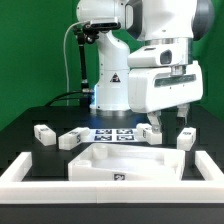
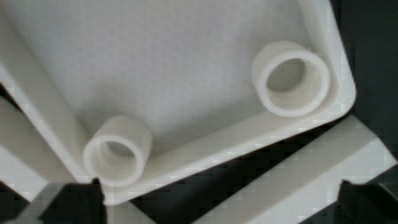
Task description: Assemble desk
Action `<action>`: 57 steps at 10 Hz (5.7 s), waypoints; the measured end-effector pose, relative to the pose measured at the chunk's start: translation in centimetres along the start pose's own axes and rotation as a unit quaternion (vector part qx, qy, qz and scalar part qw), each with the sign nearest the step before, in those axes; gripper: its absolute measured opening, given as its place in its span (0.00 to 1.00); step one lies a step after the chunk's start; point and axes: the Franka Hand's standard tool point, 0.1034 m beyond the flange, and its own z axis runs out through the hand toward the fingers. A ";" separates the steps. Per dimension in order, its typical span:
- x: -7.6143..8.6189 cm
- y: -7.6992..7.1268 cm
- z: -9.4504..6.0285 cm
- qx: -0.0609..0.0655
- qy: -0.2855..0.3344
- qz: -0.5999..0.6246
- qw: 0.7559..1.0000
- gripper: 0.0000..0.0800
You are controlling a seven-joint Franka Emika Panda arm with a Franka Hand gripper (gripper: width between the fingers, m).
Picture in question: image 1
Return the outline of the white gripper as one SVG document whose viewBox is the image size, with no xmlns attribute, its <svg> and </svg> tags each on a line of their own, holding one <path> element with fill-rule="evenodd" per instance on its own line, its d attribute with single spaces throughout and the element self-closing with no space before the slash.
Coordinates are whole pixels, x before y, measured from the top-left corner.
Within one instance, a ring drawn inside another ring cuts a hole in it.
<svg viewBox="0 0 224 224">
<path fill-rule="evenodd" d="M 177 124 L 185 126 L 190 109 L 185 103 L 202 98 L 198 62 L 181 65 L 182 59 L 181 51 L 174 46 L 144 46 L 128 56 L 129 106 L 133 112 L 148 113 L 155 134 L 161 132 L 162 126 L 158 110 L 178 106 Z"/>
</svg>

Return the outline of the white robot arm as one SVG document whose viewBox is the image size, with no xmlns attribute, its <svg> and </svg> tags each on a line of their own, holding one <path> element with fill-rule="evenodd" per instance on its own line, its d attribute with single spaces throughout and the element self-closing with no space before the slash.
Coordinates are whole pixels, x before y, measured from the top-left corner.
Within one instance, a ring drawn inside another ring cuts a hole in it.
<svg viewBox="0 0 224 224">
<path fill-rule="evenodd" d="M 185 117 L 202 98 L 192 43 L 212 26 L 211 0 L 80 0 L 76 15 L 86 40 L 98 45 L 92 111 L 145 113 L 158 133 L 161 110 L 176 106 Z"/>
</svg>

